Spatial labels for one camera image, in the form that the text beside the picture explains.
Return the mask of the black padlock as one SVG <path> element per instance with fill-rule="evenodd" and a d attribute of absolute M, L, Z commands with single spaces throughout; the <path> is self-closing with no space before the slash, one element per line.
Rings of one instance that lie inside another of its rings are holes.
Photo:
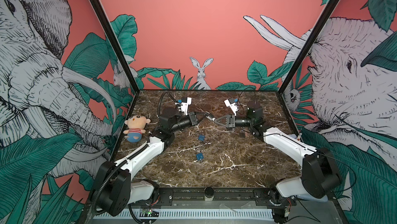
<path fill-rule="evenodd" d="M 245 131 L 244 131 L 244 130 L 241 130 L 241 131 L 239 132 L 239 136 L 240 136 L 241 138 L 245 138 L 245 137 L 246 137 Z"/>
<path fill-rule="evenodd" d="M 211 113 L 208 113 L 206 115 L 206 118 L 212 122 L 214 122 L 216 120 L 216 118 L 214 117 L 214 115 L 212 115 Z"/>

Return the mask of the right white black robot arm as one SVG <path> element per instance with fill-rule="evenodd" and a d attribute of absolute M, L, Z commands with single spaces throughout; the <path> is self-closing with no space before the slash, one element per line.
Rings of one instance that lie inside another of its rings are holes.
<path fill-rule="evenodd" d="M 277 148 L 301 167 L 299 176 L 280 180 L 273 187 L 276 199 L 297 197 L 298 199 L 326 202 L 328 193 L 341 185 L 342 177 L 333 153 L 327 148 L 317 149 L 293 138 L 264 118 L 263 108 L 250 101 L 244 116 L 238 116 L 237 104 L 225 101 L 233 114 L 219 118 L 208 115 L 208 119 L 227 129 L 246 127 L 257 139 Z"/>

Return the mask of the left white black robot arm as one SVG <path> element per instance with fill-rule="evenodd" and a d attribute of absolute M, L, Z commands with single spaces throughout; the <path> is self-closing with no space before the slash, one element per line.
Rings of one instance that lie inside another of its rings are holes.
<path fill-rule="evenodd" d="M 159 199 L 158 184 L 150 180 L 134 183 L 135 175 L 156 156 L 168 148 L 175 139 L 175 132 L 196 126 L 200 123 L 198 115 L 214 121 L 209 112 L 189 112 L 182 116 L 174 108 L 165 108 L 159 115 L 156 128 L 148 140 L 131 154 L 115 162 L 103 163 L 91 191 L 91 207 L 88 217 L 108 213 L 118 215 L 127 205 L 137 201 Z"/>

